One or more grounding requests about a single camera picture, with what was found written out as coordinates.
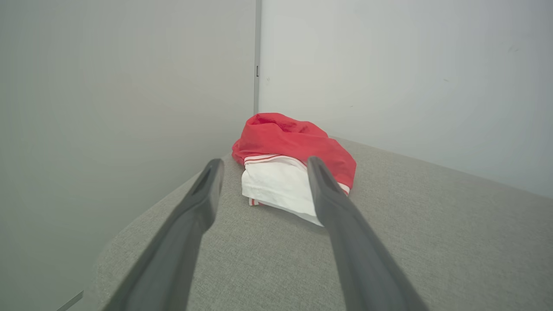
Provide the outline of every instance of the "folded clothing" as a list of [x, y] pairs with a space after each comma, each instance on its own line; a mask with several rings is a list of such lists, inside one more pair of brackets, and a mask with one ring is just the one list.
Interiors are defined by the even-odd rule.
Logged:
[[356, 162], [325, 131], [311, 122], [280, 113], [258, 113], [232, 146], [232, 157], [245, 166], [242, 195], [250, 205], [269, 205], [321, 225], [307, 177], [307, 159], [321, 158], [344, 190], [353, 187]]

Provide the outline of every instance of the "sofa cushion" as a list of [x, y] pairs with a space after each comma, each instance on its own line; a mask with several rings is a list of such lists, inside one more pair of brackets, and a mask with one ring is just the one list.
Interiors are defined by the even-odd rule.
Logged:
[[[350, 198], [432, 310], [553, 308], [553, 200], [338, 140], [357, 161]], [[228, 155], [188, 310], [345, 310], [324, 228], [241, 195]], [[84, 303], [101, 309], [196, 177], [105, 248]]]

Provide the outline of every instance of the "gray wall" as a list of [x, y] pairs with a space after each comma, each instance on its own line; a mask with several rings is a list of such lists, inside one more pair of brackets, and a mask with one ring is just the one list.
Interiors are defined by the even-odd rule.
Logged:
[[58, 309], [111, 237], [230, 151], [254, 31], [254, 0], [0, 2], [0, 309]]
[[553, 2], [266, 0], [259, 110], [553, 197]]

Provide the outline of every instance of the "white towel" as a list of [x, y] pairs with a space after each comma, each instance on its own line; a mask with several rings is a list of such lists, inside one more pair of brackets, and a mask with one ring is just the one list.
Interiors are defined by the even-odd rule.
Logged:
[[[269, 205], [322, 226], [315, 213], [307, 167], [296, 158], [264, 154], [244, 159], [242, 195], [250, 205]], [[346, 194], [349, 187], [338, 183]]]

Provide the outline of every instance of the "red fabric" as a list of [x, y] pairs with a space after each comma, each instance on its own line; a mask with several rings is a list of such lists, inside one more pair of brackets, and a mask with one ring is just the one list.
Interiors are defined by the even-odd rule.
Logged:
[[280, 113], [258, 113], [246, 121], [232, 157], [244, 165], [246, 157], [282, 154], [304, 163], [310, 156], [321, 158], [336, 181], [353, 187], [357, 163], [352, 156], [315, 124], [297, 121]]

